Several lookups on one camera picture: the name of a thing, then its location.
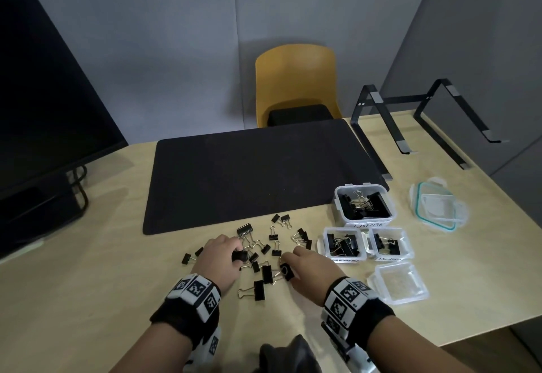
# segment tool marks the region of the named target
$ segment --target desk mat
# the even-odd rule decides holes
[[[346,183],[388,185],[343,119],[164,139],[143,233],[331,203]]]

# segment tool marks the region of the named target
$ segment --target chair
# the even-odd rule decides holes
[[[262,53],[256,59],[256,119],[267,126],[269,112],[325,105],[342,118],[336,102],[335,54],[325,46],[295,43]]]

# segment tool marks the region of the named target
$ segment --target black seat cushion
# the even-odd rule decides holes
[[[326,105],[308,105],[276,109],[269,112],[267,126],[290,125],[292,123],[316,122],[333,119]]]

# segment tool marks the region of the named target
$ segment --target black monitor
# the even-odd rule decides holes
[[[39,1],[0,0],[0,256],[71,217],[20,228],[70,210],[66,172],[126,145]]]

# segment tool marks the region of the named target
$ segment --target desk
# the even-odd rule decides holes
[[[363,117],[362,128],[394,177],[389,185],[398,216],[392,224],[408,232],[413,262],[430,292],[428,300],[396,306],[397,316],[444,345],[541,315],[542,229],[474,164],[461,170],[410,112],[394,118],[419,153],[401,155],[380,116]],[[248,221],[255,236],[267,239],[270,216],[144,236],[155,146],[131,145],[89,164],[85,216],[43,247],[0,266],[0,371],[106,371],[190,272],[180,263],[184,253],[220,233],[234,236]],[[410,185],[432,176],[446,179],[470,208],[469,222],[455,233],[433,230],[409,210]],[[333,217],[331,205],[289,214],[294,229],[303,227],[312,238]],[[291,250],[290,232],[279,227],[278,233],[282,250]],[[342,267],[365,279],[375,263]],[[252,371],[262,343],[286,345],[299,333],[324,371],[348,371],[320,327],[320,308],[283,280],[266,286],[265,301],[239,300],[236,290],[253,280],[244,269],[220,304],[215,361],[223,371]]]

